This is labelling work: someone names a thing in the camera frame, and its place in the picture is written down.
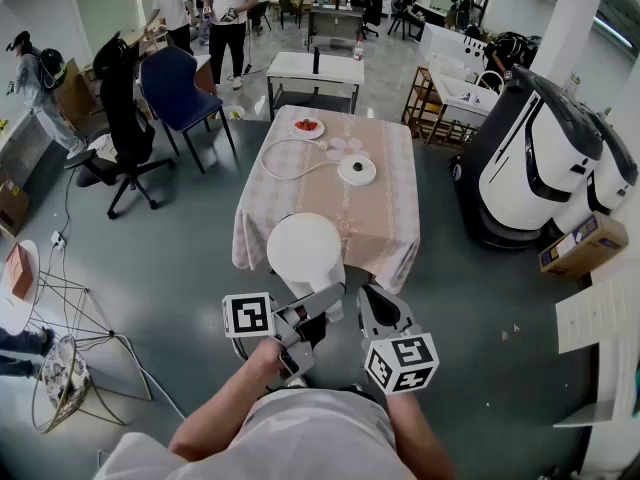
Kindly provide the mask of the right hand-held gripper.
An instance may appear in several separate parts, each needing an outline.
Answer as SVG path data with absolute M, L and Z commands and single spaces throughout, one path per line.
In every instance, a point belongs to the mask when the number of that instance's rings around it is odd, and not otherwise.
M 426 388 L 440 361 L 432 335 L 422 330 L 409 305 L 377 285 L 365 284 L 357 306 L 364 369 L 371 380 L 386 395 Z

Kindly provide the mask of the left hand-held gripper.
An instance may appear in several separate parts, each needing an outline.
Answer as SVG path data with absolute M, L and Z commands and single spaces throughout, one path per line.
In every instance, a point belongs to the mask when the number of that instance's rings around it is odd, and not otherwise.
M 295 380 L 315 364 L 313 349 L 323 339 L 327 319 L 343 319 L 346 287 L 337 282 L 278 307 L 266 292 L 228 295 L 222 301 L 225 335 L 236 355 L 247 360 L 243 338 L 268 337 L 282 346 L 283 379 Z

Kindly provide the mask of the person's left hand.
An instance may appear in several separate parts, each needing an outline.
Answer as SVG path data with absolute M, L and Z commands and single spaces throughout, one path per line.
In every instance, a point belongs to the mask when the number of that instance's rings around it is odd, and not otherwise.
M 249 370 L 263 386 L 267 386 L 285 371 L 280 359 L 281 352 L 282 346 L 277 341 L 265 338 L 249 356 L 247 360 Z

